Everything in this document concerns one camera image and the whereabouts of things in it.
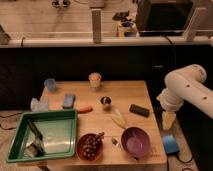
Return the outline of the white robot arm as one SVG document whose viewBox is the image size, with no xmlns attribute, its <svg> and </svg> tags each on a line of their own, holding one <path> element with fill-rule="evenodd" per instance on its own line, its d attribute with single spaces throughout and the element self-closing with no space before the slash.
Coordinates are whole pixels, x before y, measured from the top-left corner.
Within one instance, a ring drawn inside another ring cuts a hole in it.
<svg viewBox="0 0 213 171">
<path fill-rule="evenodd" d="M 213 90 L 203 85 L 206 70 L 198 64 L 191 64 L 169 72 L 164 79 L 165 88 L 157 96 L 163 108 L 162 127 L 169 130 L 176 112 L 187 101 L 213 119 Z"/>
</svg>

